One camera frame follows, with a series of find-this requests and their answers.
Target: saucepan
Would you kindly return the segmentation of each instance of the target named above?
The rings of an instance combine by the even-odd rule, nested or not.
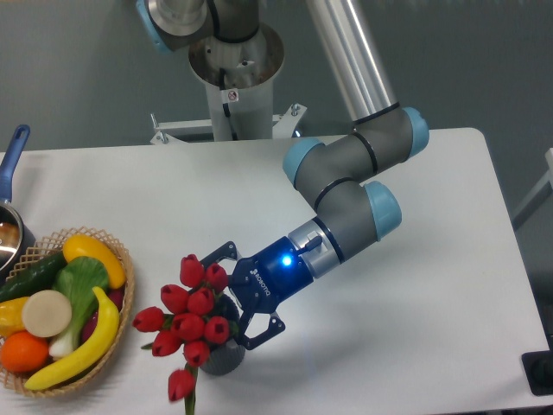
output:
[[[35,243],[35,237],[11,206],[12,178],[30,132],[28,125],[19,125],[16,128],[0,164],[0,285],[5,282],[27,248]]]

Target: tulip bouquet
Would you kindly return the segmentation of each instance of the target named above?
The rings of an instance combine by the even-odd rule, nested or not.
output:
[[[225,345],[238,335],[238,309],[223,293],[228,285],[225,269],[212,264],[204,270],[192,254],[181,260],[180,280],[189,290],[176,284],[162,287],[161,300],[169,313],[148,307],[136,315],[132,325],[142,332],[157,332],[155,340],[142,347],[154,356],[173,354],[184,345],[186,365],[169,376],[168,398],[171,402],[184,399],[190,415],[195,408],[198,367],[212,374],[228,373],[242,361],[245,350],[218,353],[225,352]],[[223,370],[207,370],[210,363]]]

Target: banana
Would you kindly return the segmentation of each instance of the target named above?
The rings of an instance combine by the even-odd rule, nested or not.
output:
[[[25,382],[30,391],[48,389],[71,379],[96,363],[111,347],[119,328],[119,311],[104,290],[99,287],[92,290],[99,303],[96,329],[74,352],[33,374]]]

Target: gray wall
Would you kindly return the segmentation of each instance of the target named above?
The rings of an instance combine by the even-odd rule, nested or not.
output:
[[[275,111],[300,102],[306,134],[343,132],[346,110],[305,4],[262,3],[286,47]],[[512,212],[553,147],[553,1],[363,5],[402,104],[431,128],[484,132]],[[187,52],[157,54],[134,1],[0,2],[0,151],[20,123],[31,125],[29,150],[146,144],[150,112],[160,122],[208,118]],[[553,198],[517,236],[535,292],[553,303]]]

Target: blue led light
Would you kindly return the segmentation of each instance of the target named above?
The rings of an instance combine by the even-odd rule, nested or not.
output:
[[[292,265],[292,257],[290,255],[284,255],[281,259],[281,262],[284,266],[291,266]]]

